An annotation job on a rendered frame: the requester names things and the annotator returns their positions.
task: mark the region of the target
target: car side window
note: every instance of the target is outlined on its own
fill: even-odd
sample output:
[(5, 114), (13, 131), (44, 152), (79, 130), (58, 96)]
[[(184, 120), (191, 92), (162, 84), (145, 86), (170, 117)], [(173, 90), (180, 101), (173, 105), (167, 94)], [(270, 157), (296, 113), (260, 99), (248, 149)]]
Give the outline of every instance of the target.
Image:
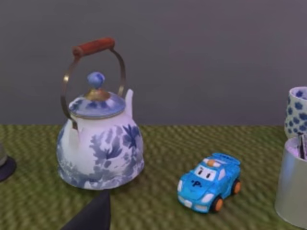
[(222, 179), (225, 177), (225, 175), (226, 175), (225, 169), (222, 169), (222, 170), (220, 171), (218, 180), (219, 180), (219, 181), (222, 180)]

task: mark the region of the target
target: orange wheel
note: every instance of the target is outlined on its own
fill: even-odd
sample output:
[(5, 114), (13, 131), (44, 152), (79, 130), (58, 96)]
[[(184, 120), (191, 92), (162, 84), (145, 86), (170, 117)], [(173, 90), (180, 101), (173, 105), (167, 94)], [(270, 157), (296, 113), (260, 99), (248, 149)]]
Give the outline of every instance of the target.
[(211, 205), (211, 211), (212, 212), (219, 212), (221, 210), (223, 206), (223, 199), (218, 196), (213, 202), (212, 202), (212, 205)]
[(241, 190), (241, 182), (239, 179), (236, 179), (232, 185), (231, 194), (238, 194)]

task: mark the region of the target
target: car front bumper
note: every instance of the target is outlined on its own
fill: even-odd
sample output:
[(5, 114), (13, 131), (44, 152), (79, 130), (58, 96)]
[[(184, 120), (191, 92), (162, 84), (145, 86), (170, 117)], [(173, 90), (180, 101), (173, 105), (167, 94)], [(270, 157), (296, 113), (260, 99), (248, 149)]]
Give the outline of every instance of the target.
[(201, 212), (201, 213), (208, 213), (209, 212), (209, 209), (210, 209), (210, 205), (209, 204), (198, 204), (198, 203), (193, 203), (192, 201), (190, 200), (187, 200), (187, 199), (184, 199), (182, 196), (178, 195), (178, 200), (179, 202), (194, 210), (194, 211), (197, 211), (197, 212)]

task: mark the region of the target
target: red wooden handle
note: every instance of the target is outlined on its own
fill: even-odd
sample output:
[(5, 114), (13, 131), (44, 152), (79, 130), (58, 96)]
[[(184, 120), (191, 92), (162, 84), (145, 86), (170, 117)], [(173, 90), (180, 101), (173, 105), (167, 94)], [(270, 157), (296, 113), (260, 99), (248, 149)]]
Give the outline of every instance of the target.
[(98, 53), (106, 49), (112, 49), (115, 41), (111, 37), (101, 38), (92, 42), (84, 43), (72, 48), (72, 53), (76, 58), (81, 58), (90, 54)]

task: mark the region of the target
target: table surface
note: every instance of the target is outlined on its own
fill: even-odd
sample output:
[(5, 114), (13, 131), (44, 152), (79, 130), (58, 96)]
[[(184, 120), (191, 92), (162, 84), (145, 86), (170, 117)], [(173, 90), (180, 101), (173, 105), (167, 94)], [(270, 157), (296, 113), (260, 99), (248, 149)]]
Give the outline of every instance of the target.
[[(0, 139), (17, 161), (0, 184), (0, 229), (59, 230), (97, 191), (65, 184), (57, 176), (60, 126), (0, 126)], [(111, 230), (292, 230), (274, 210), (286, 137), (279, 126), (142, 126), (145, 169), (111, 191)], [(182, 174), (219, 151), (242, 162), (240, 194), (218, 214), (199, 214), (177, 201)]]

